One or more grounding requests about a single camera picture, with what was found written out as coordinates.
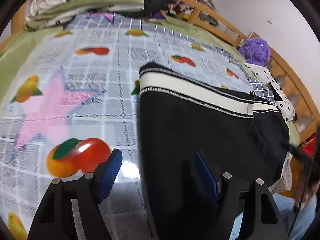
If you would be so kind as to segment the black pants with white stripe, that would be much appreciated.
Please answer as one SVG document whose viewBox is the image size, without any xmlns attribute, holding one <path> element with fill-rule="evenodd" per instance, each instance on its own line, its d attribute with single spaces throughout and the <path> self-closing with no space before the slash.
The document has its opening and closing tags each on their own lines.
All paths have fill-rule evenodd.
<svg viewBox="0 0 320 240">
<path fill-rule="evenodd" d="M 215 205 L 194 165 L 203 150 L 220 172 L 269 188 L 281 176 L 289 130 L 253 94 L 212 87 L 159 64 L 140 68 L 143 178 L 160 239 L 213 239 Z"/>
</svg>

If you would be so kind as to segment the wooden bed frame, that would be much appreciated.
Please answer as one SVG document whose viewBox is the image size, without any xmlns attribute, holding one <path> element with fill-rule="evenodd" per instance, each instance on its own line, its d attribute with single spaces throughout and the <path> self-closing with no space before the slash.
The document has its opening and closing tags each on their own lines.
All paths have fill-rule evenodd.
<svg viewBox="0 0 320 240">
<path fill-rule="evenodd" d="M 1 54 L 1 139 L 67 134 L 69 118 L 131 119 L 140 67 L 164 64 L 212 86 L 255 91 L 304 142 L 319 111 L 287 62 L 256 34 L 242 43 L 200 18 L 124 17 L 147 0 L 32 0 L 25 32 Z"/>
</svg>

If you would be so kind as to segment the red bag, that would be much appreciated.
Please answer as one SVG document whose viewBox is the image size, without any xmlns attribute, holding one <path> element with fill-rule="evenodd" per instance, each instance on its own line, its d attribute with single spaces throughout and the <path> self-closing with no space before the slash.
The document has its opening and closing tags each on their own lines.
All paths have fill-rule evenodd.
<svg viewBox="0 0 320 240">
<path fill-rule="evenodd" d="M 312 158 L 314 156 L 314 153 L 316 151 L 315 150 L 316 142 L 317 142 L 317 139 L 316 138 L 312 138 L 303 147 L 304 154 L 306 154 L 310 158 Z"/>
</svg>

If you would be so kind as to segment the fruit print plastic sheet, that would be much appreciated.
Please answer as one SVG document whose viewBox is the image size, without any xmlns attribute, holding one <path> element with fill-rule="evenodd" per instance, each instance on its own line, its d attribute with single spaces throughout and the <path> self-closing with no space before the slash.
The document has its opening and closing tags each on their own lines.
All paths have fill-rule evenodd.
<svg viewBox="0 0 320 240">
<path fill-rule="evenodd" d="M 139 69 L 155 62 L 209 85 L 274 102 L 236 49 L 174 18 L 75 17 L 65 30 L 26 32 L 1 55 L 1 219 L 26 239 L 55 177 L 80 178 L 74 158 L 48 163 L 64 141 L 91 137 L 123 153 L 100 206 L 113 239 L 156 239 L 140 184 Z"/>
</svg>

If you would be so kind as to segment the white black-dotted pillow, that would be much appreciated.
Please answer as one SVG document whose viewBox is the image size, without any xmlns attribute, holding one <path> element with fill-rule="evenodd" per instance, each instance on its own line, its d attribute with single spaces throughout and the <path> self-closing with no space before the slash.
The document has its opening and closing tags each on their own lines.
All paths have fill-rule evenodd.
<svg viewBox="0 0 320 240">
<path fill-rule="evenodd" d="M 277 83 L 269 70 L 266 67 L 252 63 L 245 63 L 245 65 L 260 82 L 262 82 L 272 91 L 275 104 L 280 109 L 285 121 L 292 121 L 296 114 L 294 106 L 281 90 L 280 85 Z"/>
</svg>

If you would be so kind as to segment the person's blue jeans leg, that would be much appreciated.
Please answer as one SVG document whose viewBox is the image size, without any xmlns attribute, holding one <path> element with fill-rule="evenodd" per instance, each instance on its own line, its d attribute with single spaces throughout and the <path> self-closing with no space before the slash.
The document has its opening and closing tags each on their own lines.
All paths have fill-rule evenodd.
<svg viewBox="0 0 320 240">
<path fill-rule="evenodd" d="M 289 231 L 297 211 L 295 200 L 282 196 L 278 193 L 275 193 L 273 198 L 285 223 L 286 229 Z M 299 211 L 296 222 L 288 239 L 301 239 L 303 237 L 304 233 L 306 233 L 307 229 L 315 218 L 316 206 L 317 197 L 313 197 L 313 200 Z"/>
</svg>

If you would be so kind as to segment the purple plush toy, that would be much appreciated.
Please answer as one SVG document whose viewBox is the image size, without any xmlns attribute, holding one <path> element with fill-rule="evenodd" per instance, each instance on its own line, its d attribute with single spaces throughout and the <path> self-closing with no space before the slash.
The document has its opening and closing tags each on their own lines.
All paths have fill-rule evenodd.
<svg viewBox="0 0 320 240">
<path fill-rule="evenodd" d="M 262 38 L 249 38 L 244 40 L 239 53 L 247 63 L 266 66 L 271 58 L 270 47 Z"/>
</svg>

